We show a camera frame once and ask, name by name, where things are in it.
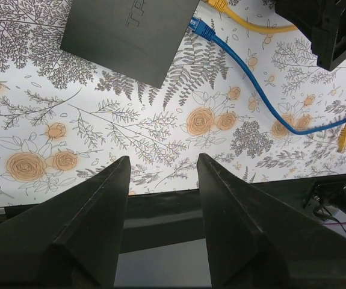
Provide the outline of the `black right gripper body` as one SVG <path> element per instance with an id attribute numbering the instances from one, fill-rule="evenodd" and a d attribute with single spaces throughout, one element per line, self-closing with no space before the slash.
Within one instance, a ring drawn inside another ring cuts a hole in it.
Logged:
<path id="1" fill-rule="evenodd" d="M 319 67 L 333 71 L 346 59 L 346 0 L 282 0 L 274 8 L 307 37 Z"/>

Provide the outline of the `black network switch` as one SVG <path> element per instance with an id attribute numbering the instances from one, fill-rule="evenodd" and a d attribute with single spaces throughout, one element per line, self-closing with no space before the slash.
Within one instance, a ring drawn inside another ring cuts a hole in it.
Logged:
<path id="1" fill-rule="evenodd" d="M 198 4 L 73 1 L 60 48 L 159 89 Z"/>

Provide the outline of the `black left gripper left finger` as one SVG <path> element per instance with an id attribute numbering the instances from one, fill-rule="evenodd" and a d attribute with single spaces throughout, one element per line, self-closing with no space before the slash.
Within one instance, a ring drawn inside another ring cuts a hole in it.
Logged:
<path id="1" fill-rule="evenodd" d="M 0 223 L 0 288 L 112 287 L 128 203 L 124 156 Z"/>

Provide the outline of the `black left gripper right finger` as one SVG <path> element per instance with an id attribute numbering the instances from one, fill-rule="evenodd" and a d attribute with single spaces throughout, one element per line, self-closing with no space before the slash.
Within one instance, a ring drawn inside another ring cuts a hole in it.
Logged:
<path id="1" fill-rule="evenodd" d="M 346 288 L 346 238 L 237 178 L 197 162 L 214 288 Z"/>

